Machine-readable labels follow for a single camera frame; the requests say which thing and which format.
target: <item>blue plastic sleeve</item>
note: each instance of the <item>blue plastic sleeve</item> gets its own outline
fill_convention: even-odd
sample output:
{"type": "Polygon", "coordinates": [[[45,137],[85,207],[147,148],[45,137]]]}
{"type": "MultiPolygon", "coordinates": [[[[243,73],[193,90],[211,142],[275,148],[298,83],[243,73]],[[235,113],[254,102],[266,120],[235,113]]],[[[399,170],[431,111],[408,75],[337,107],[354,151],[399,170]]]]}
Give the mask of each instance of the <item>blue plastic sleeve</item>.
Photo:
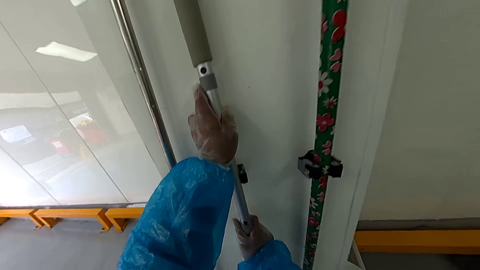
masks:
{"type": "Polygon", "coordinates": [[[130,232],[119,270],[212,270],[222,249],[235,176],[198,158],[178,163],[130,232]]]}
{"type": "Polygon", "coordinates": [[[239,263],[238,270],[300,270],[300,267],[292,262],[285,243],[272,240],[262,246],[257,255],[239,263]]]}

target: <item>metal pole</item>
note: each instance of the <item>metal pole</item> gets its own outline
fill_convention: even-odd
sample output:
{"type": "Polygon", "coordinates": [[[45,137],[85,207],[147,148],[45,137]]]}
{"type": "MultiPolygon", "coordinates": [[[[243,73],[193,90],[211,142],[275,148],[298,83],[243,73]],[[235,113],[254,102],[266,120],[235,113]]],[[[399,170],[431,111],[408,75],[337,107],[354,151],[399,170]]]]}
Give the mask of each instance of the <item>metal pole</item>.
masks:
{"type": "Polygon", "coordinates": [[[117,19],[117,23],[120,28],[120,32],[127,48],[127,53],[132,63],[133,71],[137,77],[138,84],[144,96],[145,102],[148,105],[148,111],[150,117],[154,123],[155,132],[158,140],[163,149],[163,154],[167,159],[168,167],[171,169],[177,161],[173,154],[172,145],[168,139],[167,130],[165,124],[163,123],[162,114],[158,107],[158,103],[155,98],[155,93],[148,77],[148,72],[145,67],[144,60],[142,58],[142,53],[140,52],[140,46],[138,46],[137,38],[133,30],[132,22],[128,14],[127,5],[124,0],[110,0],[112,5],[113,13],[117,19]]]}
{"type": "MultiPolygon", "coordinates": [[[[220,117],[222,114],[222,104],[217,91],[218,87],[215,74],[210,66],[212,53],[210,51],[210,45],[208,44],[208,38],[205,32],[204,21],[198,1],[173,0],[173,2],[175,3],[175,9],[177,10],[177,15],[180,20],[183,36],[185,37],[188,52],[190,53],[190,59],[200,77],[200,85],[210,100],[210,104],[215,113],[220,117]]],[[[235,173],[235,188],[233,190],[233,196],[235,198],[235,204],[237,205],[242,229],[246,234],[250,234],[252,231],[252,221],[248,214],[247,202],[241,186],[235,159],[232,160],[230,167],[235,173]]]]}
{"type": "MultiPolygon", "coordinates": [[[[205,90],[205,93],[212,105],[213,110],[218,117],[222,116],[222,104],[220,102],[220,96],[218,95],[217,85],[215,80],[215,74],[210,67],[209,62],[200,63],[197,67],[198,76],[200,77],[200,85],[205,90]]],[[[247,201],[245,200],[245,194],[240,182],[239,172],[237,168],[237,162],[235,158],[232,160],[230,168],[235,174],[235,186],[233,189],[233,198],[235,199],[235,205],[239,213],[242,229],[246,234],[250,234],[252,231],[252,221],[250,220],[250,214],[248,213],[247,201]]]]}

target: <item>plastic glove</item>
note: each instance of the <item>plastic glove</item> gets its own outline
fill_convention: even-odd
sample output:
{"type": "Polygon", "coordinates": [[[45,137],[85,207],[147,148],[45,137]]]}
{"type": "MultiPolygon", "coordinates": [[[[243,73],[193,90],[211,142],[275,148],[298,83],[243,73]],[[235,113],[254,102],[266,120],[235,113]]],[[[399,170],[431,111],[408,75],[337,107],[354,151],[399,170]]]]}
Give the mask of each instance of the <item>plastic glove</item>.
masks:
{"type": "Polygon", "coordinates": [[[273,234],[258,221],[257,216],[250,215],[250,219],[252,232],[249,236],[242,230],[240,220],[233,219],[244,260],[255,256],[263,245],[273,240],[273,234]]]}
{"type": "Polygon", "coordinates": [[[200,85],[196,87],[193,98],[195,114],[188,117],[188,124],[200,158],[227,167],[235,157],[239,141],[233,114],[224,108],[219,118],[200,85]]]}

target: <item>gray floor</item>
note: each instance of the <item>gray floor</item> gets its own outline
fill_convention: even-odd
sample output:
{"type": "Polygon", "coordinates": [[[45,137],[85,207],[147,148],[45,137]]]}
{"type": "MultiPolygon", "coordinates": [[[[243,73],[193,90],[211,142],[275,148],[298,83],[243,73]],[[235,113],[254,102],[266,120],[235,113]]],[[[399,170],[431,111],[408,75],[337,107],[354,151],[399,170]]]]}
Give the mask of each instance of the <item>gray floor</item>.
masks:
{"type": "Polygon", "coordinates": [[[0,226],[1,270],[113,270],[130,230],[100,233],[97,221],[61,221],[51,230],[34,230],[30,220],[0,226]]]}
{"type": "Polygon", "coordinates": [[[367,270],[478,270],[480,256],[361,253],[367,270]]]}
{"type": "MultiPolygon", "coordinates": [[[[97,221],[62,221],[35,230],[30,220],[0,226],[0,270],[114,270],[130,230],[100,233],[97,221]]],[[[473,270],[479,256],[363,252],[367,270],[473,270]]]]}

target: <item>clear disposable glove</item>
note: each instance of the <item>clear disposable glove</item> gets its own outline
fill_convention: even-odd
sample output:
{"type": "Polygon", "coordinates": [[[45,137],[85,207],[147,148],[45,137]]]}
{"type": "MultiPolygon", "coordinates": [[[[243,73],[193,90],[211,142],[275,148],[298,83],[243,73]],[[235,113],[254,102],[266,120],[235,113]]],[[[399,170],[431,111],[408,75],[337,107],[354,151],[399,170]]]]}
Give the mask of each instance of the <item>clear disposable glove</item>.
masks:
{"type": "Polygon", "coordinates": [[[241,228],[240,220],[233,219],[244,260],[255,256],[263,245],[273,240],[273,234],[258,221],[257,216],[250,215],[250,219],[252,220],[252,232],[249,236],[241,228]]]}
{"type": "Polygon", "coordinates": [[[237,152],[239,136],[233,114],[227,108],[218,117],[200,85],[193,93],[195,113],[188,117],[200,158],[227,167],[237,152]]]}

